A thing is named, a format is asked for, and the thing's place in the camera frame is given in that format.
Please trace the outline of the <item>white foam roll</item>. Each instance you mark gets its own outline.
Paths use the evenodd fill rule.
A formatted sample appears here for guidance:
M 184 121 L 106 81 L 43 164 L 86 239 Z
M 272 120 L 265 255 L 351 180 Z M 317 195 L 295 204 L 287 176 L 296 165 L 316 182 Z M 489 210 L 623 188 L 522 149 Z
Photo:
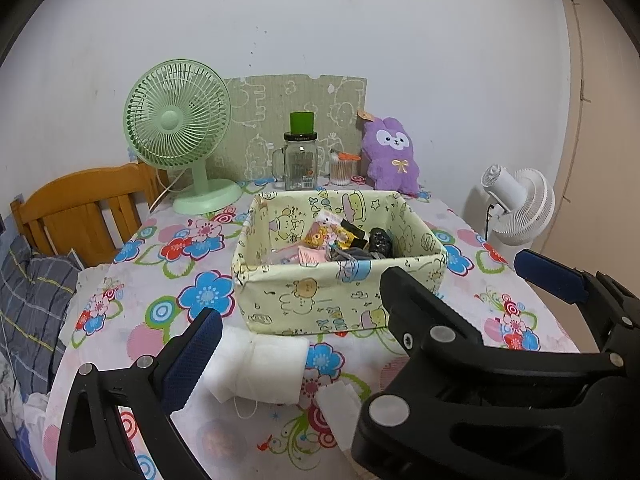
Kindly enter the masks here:
M 306 338 L 255 334 L 228 326 L 202 382 L 224 403 L 237 396 L 268 404 L 296 404 L 306 367 Z

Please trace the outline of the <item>white tissue sheet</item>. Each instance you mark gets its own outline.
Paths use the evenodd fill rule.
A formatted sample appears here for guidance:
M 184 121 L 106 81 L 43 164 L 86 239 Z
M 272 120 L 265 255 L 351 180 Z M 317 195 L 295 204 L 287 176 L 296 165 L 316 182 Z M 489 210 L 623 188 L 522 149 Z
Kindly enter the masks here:
M 316 393 L 316 402 L 342 452 L 352 448 L 361 400 L 352 385 L 334 382 L 321 387 Z

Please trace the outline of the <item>white standing fan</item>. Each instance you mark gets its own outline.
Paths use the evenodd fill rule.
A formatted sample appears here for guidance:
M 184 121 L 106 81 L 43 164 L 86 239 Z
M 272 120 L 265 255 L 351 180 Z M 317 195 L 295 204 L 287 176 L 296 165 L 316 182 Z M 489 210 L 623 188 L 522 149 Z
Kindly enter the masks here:
M 510 264 L 544 246 L 556 213 L 553 183 L 538 169 L 486 164 L 477 169 L 462 218 Z

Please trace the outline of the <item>grey plaid pillow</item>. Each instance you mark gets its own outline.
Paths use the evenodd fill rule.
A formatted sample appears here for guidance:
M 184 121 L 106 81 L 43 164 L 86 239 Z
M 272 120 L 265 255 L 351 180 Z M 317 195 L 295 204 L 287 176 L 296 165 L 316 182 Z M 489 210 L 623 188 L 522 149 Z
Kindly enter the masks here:
M 1 265 L 1 352 L 23 398 L 48 393 L 64 356 L 60 333 L 79 268 L 64 256 L 36 252 L 14 238 Z

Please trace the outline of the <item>black plastic bag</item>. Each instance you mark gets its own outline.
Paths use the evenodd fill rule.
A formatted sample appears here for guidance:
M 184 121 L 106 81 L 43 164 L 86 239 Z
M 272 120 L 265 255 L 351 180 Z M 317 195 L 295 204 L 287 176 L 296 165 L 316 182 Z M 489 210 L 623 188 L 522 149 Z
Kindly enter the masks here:
M 373 228 L 369 233 L 368 251 L 380 258 L 392 258 L 394 254 L 393 241 L 382 228 Z

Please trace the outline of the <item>grey folded cloth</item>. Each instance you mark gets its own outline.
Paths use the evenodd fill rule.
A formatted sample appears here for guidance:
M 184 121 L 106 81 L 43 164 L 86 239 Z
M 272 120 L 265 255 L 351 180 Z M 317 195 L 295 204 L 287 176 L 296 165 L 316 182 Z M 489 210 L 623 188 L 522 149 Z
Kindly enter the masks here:
M 331 247 L 328 255 L 331 261 L 362 261 L 378 260 L 382 258 L 382 255 L 379 252 L 368 252 L 367 250 L 358 247 L 347 249 Z

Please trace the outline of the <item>floral tablecloth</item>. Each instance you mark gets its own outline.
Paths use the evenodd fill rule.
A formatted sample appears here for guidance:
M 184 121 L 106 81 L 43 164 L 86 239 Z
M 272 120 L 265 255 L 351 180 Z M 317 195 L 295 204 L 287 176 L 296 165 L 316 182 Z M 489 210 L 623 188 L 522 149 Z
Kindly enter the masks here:
M 346 188 L 371 190 L 362 182 Z M 70 321 L 70 342 L 50 393 L 42 447 L 56 460 L 58 436 L 73 379 L 82 364 L 125 368 L 154 356 L 204 308 L 224 327 L 249 330 L 235 297 L 232 259 L 250 203 L 279 191 L 267 181 L 242 184 L 242 197 L 205 217 L 157 209 L 115 256 L 105 278 Z M 447 269 L 439 297 L 503 349 L 572 352 L 575 344 L 551 311 L 503 256 L 452 209 L 427 192 L 408 200 L 444 245 Z M 205 386 L 194 389 L 174 421 L 214 479 L 351 479 L 355 469 L 316 402 L 321 387 L 352 385 L 360 397 L 385 388 L 404 366 L 404 349 L 387 329 L 296 335 L 309 342 L 296 404 L 232 398 L 220 403 Z

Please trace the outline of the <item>yellow cartoon fabric storage box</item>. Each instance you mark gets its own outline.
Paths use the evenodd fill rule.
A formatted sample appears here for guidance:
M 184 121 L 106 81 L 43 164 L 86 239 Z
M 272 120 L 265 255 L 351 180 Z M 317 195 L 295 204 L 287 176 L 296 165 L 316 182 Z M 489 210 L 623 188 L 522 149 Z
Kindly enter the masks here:
M 390 237 L 386 259 L 288 262 L 322 212 Z M 380 281 L 398 266 L 431 292 L 447 269 L 444 245 L 399 193 L 371 190 L 262 192 L 254 196 L 232 259 L 235 297 L 255 333 L 314 335 L 386 324 Z

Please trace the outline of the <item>yellow cartoon snack packet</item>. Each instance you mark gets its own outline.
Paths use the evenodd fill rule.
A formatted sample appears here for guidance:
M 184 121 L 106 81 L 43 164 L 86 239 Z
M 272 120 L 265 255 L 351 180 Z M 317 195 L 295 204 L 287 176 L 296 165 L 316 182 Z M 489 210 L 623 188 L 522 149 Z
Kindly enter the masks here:
M 367 234 L 362 229 L 331 211 L 320 210 L 303 238 L 303 244 L 311 249 L 328 249 L 332 246 L 346 250 L 364 249 Z

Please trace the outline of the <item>wooden chair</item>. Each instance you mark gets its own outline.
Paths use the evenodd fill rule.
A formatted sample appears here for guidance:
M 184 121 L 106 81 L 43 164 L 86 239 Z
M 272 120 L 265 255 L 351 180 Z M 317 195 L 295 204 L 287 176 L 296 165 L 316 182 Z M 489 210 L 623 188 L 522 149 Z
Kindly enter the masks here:
M 136 197 L 150 204 L 168 182 L 144 162 L 66 174 L 10 203 L 17 231 L 43 255 L 76 252 L 88 266 L 108 263 L 142 226 Z

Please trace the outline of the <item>purple bunny plush toy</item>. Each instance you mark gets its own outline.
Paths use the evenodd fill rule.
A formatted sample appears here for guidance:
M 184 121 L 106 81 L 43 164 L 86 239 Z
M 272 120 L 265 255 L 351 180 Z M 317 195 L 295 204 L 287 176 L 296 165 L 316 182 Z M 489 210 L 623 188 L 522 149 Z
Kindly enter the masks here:
M 367 176 L 377 191 L 419 194 L 420 169 L 414 160 L 413 142 L 398 119 L 366 120 L 361 148 L 368 161 Z

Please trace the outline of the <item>glass mason jar mug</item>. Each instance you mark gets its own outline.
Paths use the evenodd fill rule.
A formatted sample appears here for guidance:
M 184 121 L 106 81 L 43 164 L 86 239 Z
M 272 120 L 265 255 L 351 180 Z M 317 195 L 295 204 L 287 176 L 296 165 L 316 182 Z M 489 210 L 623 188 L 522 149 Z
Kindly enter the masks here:
M 311 191 L 318 185 L 317 133 L 283 136 L 282 148 L 271 153 L 271 174 L 287 191 Z

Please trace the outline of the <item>green plastic cup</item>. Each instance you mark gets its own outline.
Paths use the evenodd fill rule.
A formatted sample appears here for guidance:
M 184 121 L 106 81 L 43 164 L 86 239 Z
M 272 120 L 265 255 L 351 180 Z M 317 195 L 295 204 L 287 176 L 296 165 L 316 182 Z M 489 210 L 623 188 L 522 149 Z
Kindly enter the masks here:
M 293 136 L 310 136 L 314 133 L 314 113 L 296 110 L 290 113 L 290 133 Z

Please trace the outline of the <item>green desk fan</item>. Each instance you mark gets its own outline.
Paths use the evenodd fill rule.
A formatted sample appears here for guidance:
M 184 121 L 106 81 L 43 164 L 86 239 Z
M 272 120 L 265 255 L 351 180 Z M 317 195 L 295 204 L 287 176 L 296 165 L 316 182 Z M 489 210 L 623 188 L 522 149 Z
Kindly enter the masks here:
M 192 184 L 172 203 L 177 214 L 208 214 L 236 202 L 242 191 L 229 179 L 211 179 L 206 162 L 226 135 L 231 101 L 224 80 L 207 65 L 174 58 L 155 65 L 134 84 L 122 125 L 142 162 L 161 170 L 189 170 Z

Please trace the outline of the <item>green cartoon cardboard panel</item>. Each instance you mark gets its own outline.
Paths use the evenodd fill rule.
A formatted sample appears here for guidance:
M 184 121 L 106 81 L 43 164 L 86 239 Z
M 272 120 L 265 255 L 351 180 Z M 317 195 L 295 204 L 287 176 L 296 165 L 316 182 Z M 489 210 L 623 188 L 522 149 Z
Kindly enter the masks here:
M 358 110 L 366 104 L 367 81 L 342 75 L 262 75 L 227 81 L 231 119 L 224 140 L 206 162 L 212 178 L 260 180 L 271 176 L 271 153 L 284 144 L 290 114 L 314 114 L 318 168 L 329 174 L 333 151 L 360 152 Z

